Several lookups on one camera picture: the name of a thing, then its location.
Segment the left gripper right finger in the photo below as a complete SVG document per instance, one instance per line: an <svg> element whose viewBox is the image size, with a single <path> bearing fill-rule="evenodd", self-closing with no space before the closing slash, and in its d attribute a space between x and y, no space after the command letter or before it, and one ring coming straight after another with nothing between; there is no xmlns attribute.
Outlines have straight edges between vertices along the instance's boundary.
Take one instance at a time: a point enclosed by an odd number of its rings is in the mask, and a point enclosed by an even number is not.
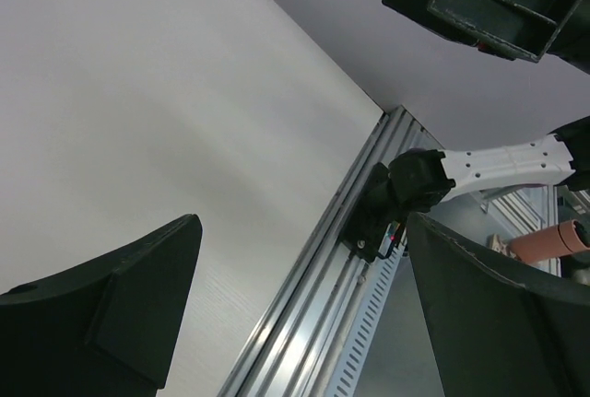
<svg viewBox="0 0 590 397"><path fill-rule="evenodd" d="M407 245L445 395L588 395L588 286L420 213Z"/></svg>

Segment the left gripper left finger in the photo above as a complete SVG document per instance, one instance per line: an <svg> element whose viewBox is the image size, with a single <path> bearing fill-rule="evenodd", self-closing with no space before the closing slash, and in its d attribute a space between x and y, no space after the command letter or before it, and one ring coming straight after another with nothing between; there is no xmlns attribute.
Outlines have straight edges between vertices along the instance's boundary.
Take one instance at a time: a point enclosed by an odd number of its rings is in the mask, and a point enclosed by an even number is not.
<svg viewBox="0 0 590 397"><path fill-rule="evenodd" d="M202 224L180 216L1 296L4 396L154 396L165 388Z"/></svg>

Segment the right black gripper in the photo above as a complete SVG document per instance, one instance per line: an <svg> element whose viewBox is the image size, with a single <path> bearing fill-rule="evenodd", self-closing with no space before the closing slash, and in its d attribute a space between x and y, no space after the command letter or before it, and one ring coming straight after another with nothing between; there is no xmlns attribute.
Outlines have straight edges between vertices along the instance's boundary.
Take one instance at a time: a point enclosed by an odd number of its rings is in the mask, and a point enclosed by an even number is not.
<svg viewBox="0 0 590 397"><path fill-rule="evenodd" d="M429 11L509 59L559 57L589 74L589 0L430 0Z"/></svg>

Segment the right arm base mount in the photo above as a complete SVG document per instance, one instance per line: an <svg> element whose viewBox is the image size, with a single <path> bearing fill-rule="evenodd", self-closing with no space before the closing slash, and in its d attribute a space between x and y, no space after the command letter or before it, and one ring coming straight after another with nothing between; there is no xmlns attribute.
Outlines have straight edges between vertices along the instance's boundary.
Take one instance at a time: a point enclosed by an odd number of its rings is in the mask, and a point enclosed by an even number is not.
<svg viewBox="0 0 590 397"><path fill-rule="evenodd" d="M396 207L389 169L379 162L372 167L338 241L366 263L390 258L406 228Z"/></svg>

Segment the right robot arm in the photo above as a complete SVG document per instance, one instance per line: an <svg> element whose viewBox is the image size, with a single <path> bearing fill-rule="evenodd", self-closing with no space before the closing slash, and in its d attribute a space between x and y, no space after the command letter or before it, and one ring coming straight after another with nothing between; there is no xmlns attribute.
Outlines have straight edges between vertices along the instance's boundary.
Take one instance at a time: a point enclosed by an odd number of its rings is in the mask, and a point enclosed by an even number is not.
<svg viewBox="0 0 590 397"><path fill-rule="evenodd" d="M587 71L589 0L382 0L442 38L504 60L545 55ZM402 213L506 187L589 186L589 121L582 118L521 145L416 150L389 166L387 187Z"/></svg>

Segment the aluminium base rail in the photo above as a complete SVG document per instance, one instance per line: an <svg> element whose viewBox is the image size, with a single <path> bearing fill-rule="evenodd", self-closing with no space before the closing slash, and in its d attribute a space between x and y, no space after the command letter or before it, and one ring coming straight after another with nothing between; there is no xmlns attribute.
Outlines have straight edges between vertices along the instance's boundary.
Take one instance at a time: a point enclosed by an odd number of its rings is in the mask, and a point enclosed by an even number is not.
<svg viewBox="0 0 590 397"><path fill-rule="evenodd" d="M254 326L220 395L324 396L364 275L377 261L353 255L338 234L374 164L435 144L405 108L382 116Z"/></svg>

